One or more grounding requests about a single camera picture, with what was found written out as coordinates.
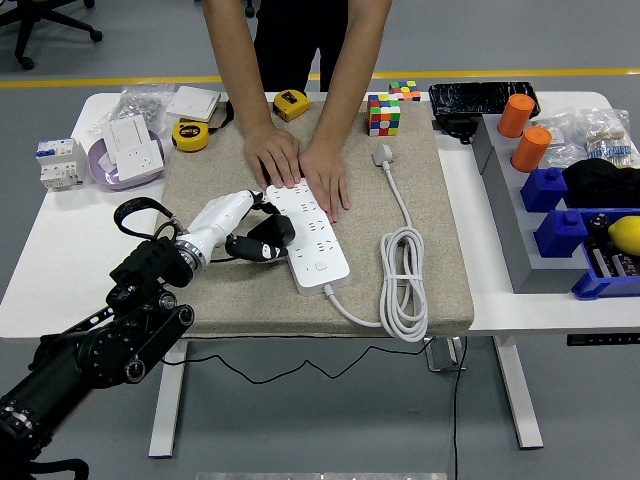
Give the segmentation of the person's left hand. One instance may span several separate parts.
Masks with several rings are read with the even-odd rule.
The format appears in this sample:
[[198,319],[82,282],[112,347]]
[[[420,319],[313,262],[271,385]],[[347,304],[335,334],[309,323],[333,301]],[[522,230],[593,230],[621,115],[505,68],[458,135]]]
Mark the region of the person's left hand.
[[345,160],[341,149],[312,140],[300,154],[302,173],[318,205],[331,223],[337,223],[340,209],[350,209]]

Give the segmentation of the person's right hand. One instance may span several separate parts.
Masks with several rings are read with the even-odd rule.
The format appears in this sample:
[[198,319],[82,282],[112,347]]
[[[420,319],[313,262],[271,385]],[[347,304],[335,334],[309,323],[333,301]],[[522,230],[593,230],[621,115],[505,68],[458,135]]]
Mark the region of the person's right hand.
[[294,187],[301,179],[299,142],[273,124],[252,127],[244,134],[245,159],[258,186]]

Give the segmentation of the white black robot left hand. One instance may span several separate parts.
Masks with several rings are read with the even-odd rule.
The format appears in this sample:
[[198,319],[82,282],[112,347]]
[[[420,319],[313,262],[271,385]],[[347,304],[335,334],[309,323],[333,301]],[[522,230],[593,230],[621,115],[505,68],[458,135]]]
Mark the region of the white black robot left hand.
[[206,268],[217,247],[223,246],[239,223],[251,210],[269,214],[280,211],[263,193],[241,190],[210,200],[175,244],[189,253],[199,268]]

